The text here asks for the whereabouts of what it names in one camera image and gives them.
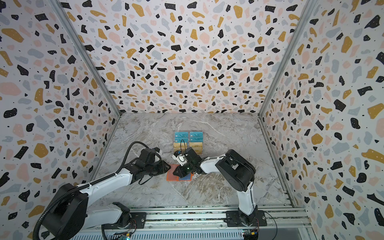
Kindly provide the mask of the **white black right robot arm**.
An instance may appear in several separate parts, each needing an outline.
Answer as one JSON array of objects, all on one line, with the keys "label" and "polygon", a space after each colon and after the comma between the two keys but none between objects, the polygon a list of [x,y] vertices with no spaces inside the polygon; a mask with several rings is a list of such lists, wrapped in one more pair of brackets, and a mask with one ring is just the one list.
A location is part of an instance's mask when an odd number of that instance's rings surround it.
[{"label": "white black right robot arm", "polygon": [[237,191],[240,213],[247,217],[256,214],[253,198],[256,169],[235,150],[230,149],[218,157],[202,158],[189,147],[185,151],[175,151],[172,158],[179,163],[173,172],[179,178],[188,174],[220,173]]}]

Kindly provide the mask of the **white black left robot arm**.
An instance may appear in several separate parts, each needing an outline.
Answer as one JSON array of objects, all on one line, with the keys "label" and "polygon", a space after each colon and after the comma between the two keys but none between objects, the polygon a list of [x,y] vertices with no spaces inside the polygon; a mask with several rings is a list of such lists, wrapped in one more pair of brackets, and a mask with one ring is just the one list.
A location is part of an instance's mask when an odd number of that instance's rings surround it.
[{"label": "white black left robot arm", "polygon": [[145,176],[153,178],[167,173],[171,166],[160,155],[159,148],[144,148],[140,156],[130,162],[125,156],[119,168],[107,176],[78,186],[61,186],[39,217],[33,230],[33,239],[40,238],[41,227],[46,228],[57,240],[69,240],[81,230],[96,226],[138,229],[139,221],[120,202],[93,211],[89,207],[122,187],[133,183],[144,184],[142,180]]}]

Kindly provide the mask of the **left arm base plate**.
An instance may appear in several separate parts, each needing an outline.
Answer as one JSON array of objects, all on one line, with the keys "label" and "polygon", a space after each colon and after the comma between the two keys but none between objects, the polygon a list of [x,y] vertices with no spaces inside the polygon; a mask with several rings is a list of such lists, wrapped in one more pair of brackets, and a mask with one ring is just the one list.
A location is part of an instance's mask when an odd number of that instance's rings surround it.
[{"label": "left arm base plate", "polygon": [[138,230],[143,229],[146,223],[147,213],[136,212],[136,213],[123,213],[118,221],[114,224],[106,224],[105,230]]}]

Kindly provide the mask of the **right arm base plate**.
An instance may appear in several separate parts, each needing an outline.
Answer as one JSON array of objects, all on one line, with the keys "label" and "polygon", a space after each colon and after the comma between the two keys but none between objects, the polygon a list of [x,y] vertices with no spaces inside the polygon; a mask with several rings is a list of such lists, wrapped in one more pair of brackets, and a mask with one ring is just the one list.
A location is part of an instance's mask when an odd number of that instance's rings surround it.
[{"label": "right arm base plate", "polygon": [[256,228],[257,226],[267,226],[265,212],[262,210],[253,211],[250,215],[246,215],[240,210],[226,211],[224,222],[228,227]]}]

